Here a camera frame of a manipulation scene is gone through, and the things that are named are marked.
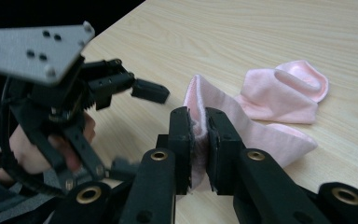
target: person's arm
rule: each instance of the person's arm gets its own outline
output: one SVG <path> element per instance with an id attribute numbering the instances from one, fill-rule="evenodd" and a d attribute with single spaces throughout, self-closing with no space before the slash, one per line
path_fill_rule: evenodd
<path id="1" fill-rule="evenodd" d="M 85 120 L 86 126 L 83 134 L 91 142 L 95 136 L 95 121 L 86 113 Z M 57 135 L 51 135 L 48 140 L 65 157 L 66 165 L 71 171 L 80 168 L 81 162 L 68 142 Z M 14 152 L 19 165 L 30 175 L 43 173 L 50 168 L 41 152 L 28 140 L 20 126 L 10 136 L 10 148 Z M 0 212 L 27 199 L 9 190 L 9 187 L 13 184 L 15 184 L 15 181 L 4 169 L 0 168 Z"/>

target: pink fabric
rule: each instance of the pink fabric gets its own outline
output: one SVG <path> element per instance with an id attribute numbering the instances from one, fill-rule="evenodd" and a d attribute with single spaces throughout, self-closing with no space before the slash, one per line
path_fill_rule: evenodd
<path id="1" fill-rule="evenodd" d="M 248 71 L 235 99 L 251 119 L 314 123 L 328 88 L 327 78 L 302 60 Z"/>
<path id="2" fill-rule="evenodd" d="M 194 76 L 191 80 L 184 105 L 190 109 L 196 137 L 195 157 L 192 161 L 193 188 L 204 177 L 208 158 L 205 118 L 207 106 L 224 111 L 247 147 L 267 151 L 280 166 L 291 163 L 317 147 L 317 143 L 311 137 L 299 130 L 281 124 L 263 125 L 252 121 L 234 98 L 217 89 L 200 75 Z"/>

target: wooden table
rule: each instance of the wooden table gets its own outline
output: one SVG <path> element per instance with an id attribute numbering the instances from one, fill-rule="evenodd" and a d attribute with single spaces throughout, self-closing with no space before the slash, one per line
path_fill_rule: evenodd
<path id="1" fill-rule="evenodd" d="M 307 60 L 328 77 L 330 91 L 315 124 L 289 126 L 319 147 L 284 170 L 312 191 L 333 181 L 358 188 L 358 1 L 147 0 L 83 54 L 88 62 L 119 58 L 136 77 L 171 91 L 166 105 L 127 91 L 110 108 L 90 111 L 92 144 L 106 164 L 115 156 L 138 161 L 168 133 L 170 112 L 183 104 L 194 75 L 234 96 L 249 69 Z M 231 197 L 195 190 L 177 202 L 176 223 L 237 222 Z"/>

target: pink cloth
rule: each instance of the pink cloth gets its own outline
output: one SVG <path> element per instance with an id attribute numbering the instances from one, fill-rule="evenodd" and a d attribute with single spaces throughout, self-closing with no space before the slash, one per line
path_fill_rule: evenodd
<path id="1" fill-rule="evenodd" d="M 191 80 L 184 105 L 190 109 L 196 138 L 195 157 L 192 161 L 193 188 L 204 177 L 208 158 L 209 142 L 205 117 L 207 106 L 224 111 L 247 147 L 267 151 L 280 166 L 291 163 L 317 147 L 311 137 L 299 130 L 281 124 L 263 125 L 252 121 L 234 98 L 200 75 Z"/>
<path id="2" fill-rule="evenodd" d="M 328 92 L 327 78 L 307 61 L 246 74 L 236 101 L 251 119 L 314 123 L 318 103 Z"/>

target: folded pink cloth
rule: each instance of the folded pink cloth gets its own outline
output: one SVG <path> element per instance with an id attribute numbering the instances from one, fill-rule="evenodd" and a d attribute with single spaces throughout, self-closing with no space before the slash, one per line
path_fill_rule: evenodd
<path id="1" fill-rule="evenodd" d="M 314 123 L 327 92 L 327 78 L 302 60 L 249 70 L 235 99 L 251 119 Z"/>
<path id="2" fill-rule="evenodd" d="M 317 143 L 306 134 L 281 124 L 263 125 L 249 119 L 234 98 L 210 84 L 200 75 L 191 80 L 184 105 L 190 110 L 196 138 L 192 161 L 192 182 L 195 188 L 205 175 L 208 159 L 208 134 L 205 107 L 224 111 L 247 147 L 267 151 L 279 164 L 285 166 L 315 149 Z"/>

